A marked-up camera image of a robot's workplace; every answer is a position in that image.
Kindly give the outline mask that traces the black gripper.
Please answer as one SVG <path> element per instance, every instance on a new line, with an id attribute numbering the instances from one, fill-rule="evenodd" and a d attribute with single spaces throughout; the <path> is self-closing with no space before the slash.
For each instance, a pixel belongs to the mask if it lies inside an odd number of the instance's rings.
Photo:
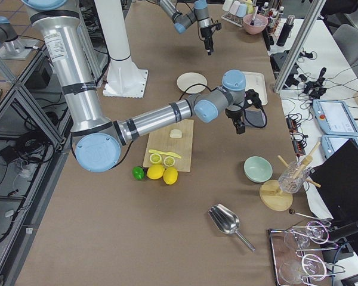
<path id="1" fill-rule="evenodd" d="M 205 49 L 208 55 L 214 52 L 214 43 L 212 35 L 216 30 L 221 29 L 221 23 L 213 19 L 203 19 L 199 21 L 200 39 L 204 42 Z"/>
<path id="2" fill-rule="evenodd" d="M 225 110 L 226 116 L 232 120 L 237 134 L 245 133 L 245 127 L 247 126 L 243 119 L 245 110 L 261 110 L 261 100 L 258 93 L 253 89 L 245 92 L 242 102 L 233 104 Z"/>

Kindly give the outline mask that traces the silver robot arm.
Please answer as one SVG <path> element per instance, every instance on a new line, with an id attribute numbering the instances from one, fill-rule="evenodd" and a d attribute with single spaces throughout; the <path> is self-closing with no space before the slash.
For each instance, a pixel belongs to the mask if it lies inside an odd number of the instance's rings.
<path id="1" fill-rule="evenodd" d="M 243 133 L 245 110 L 260 103 L 258 94 L 246 88 L 245 74 L 229 70 L 221 85 L 206 95 L 193 94 L 127 120 L 112 121 L 102 112 L 97 82 L 91 75 L 78 35 L 81 23 L 78 2 L 26 1 L 25 4 L 32 26 L 44 38 L 73 119 L 73 155 L 90 172 L 104 172 L 118 166 L 123 146 L 192 116 L 208 123 L 226 113 L 236 132 Z M 95 7 L 110 60 L 105 94 L 142 97 L 148 72 L 132 61 L 121 3 L 96 1 Z"/>
<path id="2" fill-rule="evenodd" d="M 200 39 L 204 43 L 208 55 L 214 52 L 213 34 L 221 29 L 221 23 L 213 21 L 209 16 L 206 1 L 195 1 L 193 8 L 187 14 L 176 9 L 171 1 L 156 1 L 162 10 L 171 18 L 176 31 L 183 34 L 192 24 L 197 23 L 200 29 Z"/>

